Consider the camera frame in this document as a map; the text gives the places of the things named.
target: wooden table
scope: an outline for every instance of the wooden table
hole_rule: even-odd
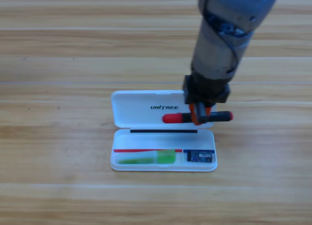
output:
[[[181,89],[196,0],[0,0],[0,224],[311,225],[312,0],[278,0],[212,173],[116,172],[116,90]]]

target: red marker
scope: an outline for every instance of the red marker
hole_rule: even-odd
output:
[[[206,122],[227,122],[233,120],[232,112],[211,112]],[[166,124],[191,123],[191,113],[166,114],[162,117]]]

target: case lid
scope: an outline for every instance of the case lid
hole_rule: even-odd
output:
[[[188,113],[182,90],[116,91],[111,97],[114,122],[120,128],[197,129],[213,124],[196,126],[193,123],[165,124],[162,117],[169,113]]]

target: red strip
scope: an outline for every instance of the red strip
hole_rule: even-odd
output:
[[[165,150],[165,149],[116,149],[116,153],[130,153],[130,152],[145,152],[145,151],[154,151],[154,150]],[[182,150],[175,150],[176,153],[182,153]]]

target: marker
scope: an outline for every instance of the marker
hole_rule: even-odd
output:
[[[176,161],[175,150],[151,150],[127,152],[126,155],[117,155],[119,164],[172,164]]]
[[[233,120],[232,112],[211,112],[206,122],[227,122]],[[162,121],[166,124],[192,123],[191,113],[165,114]]]

